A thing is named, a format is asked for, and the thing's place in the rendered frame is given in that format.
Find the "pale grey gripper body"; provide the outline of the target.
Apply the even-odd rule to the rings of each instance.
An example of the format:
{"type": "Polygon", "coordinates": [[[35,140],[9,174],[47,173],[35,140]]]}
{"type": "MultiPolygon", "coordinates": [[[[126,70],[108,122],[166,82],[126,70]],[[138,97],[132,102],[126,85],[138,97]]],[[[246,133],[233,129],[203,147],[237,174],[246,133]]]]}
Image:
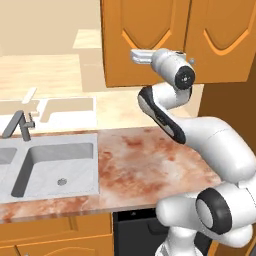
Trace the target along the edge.
{"type": "Polygon", "coordinates": [[[154,53],[154,50],[131,49],[130,57],[135,64],[150,64],[154,53]]]}

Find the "orange wooden cabinet door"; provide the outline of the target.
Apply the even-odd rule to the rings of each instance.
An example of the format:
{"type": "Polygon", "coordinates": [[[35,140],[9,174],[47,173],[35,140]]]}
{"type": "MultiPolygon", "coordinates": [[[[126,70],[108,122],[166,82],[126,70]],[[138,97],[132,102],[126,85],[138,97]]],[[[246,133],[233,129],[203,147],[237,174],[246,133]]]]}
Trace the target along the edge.
{"type": "Polygon", "coordinates": [[[130,59],[132,49],[183,50],[190,0],[100,0],[108,87],[151,85],[162,79],[130,59]]]}
{"type": "Polygon", "coordinates": [[[256,53],[256,0],[192,0],[187,59],[195,82],[244,82],[256,53]]]}

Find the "brown wooden side panel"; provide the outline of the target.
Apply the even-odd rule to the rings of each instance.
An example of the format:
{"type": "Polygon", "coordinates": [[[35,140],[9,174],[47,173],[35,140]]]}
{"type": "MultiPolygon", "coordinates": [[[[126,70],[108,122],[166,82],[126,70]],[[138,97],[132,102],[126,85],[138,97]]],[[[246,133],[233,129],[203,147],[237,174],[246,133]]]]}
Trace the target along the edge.
{"type": "Polygon", "coordinates": [[[256,143],[256,55],[246,82],[204,85],[198,115],[221,118],[256,143]]]}

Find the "grey steel sink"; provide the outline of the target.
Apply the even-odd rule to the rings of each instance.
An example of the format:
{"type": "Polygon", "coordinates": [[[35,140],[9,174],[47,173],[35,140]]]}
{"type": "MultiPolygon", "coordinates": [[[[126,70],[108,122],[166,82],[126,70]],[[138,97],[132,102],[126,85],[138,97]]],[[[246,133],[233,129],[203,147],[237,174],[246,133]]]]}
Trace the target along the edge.
{"type": "Polygon", "coordinates": [[[0,139],[0,204],[98,193],[96,134],[0,139]]]}

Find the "grey angular tap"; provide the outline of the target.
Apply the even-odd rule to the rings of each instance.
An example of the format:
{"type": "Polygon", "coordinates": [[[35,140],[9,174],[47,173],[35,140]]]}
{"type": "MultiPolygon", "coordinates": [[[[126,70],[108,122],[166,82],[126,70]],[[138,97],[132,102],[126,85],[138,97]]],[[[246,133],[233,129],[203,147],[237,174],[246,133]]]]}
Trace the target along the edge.
{"type": "Polygon", "coordinates": [[[26,120],[23,110],[16,111],[7,127],[3,131],[2,138],[10,138],[17,127],[20,128],[22,139],[24,141],[30,141],[31,137],[29,129],[35,127],[35,122],[32,118],[32,115],[29,115],[29,120],[26,120]]]}

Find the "black dishwasher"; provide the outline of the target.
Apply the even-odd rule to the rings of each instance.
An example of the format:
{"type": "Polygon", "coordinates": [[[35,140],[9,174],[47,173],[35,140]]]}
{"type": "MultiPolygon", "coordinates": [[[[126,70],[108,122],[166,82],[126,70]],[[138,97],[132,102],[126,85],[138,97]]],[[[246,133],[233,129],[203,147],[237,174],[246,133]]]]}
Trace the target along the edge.
{"type": "Polygon", "coordinates": [[[114,212],[113,231],[114,256],[154,256],[169,228],[149,208],[114,212]]]}

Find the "orange wooden drawer front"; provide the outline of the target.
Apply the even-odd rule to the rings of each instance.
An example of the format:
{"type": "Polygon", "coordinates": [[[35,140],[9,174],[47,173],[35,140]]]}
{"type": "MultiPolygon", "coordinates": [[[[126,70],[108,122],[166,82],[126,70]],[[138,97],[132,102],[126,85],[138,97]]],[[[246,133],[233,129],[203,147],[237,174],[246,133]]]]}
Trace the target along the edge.
{"type": "Polygon", "coordinates": [[[0,247],[111,233],[110,213],[0,224],[0,247]]]}

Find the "orange wooden cupboard door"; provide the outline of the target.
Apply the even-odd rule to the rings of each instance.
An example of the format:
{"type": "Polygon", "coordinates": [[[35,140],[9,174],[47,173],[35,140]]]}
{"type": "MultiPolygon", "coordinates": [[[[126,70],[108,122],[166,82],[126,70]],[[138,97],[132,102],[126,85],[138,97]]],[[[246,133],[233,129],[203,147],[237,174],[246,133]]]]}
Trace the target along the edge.
{"type": "Polygon", "coordinates": [[[21,256],[114,256],[111,235],[18,245],[21,256]]]}

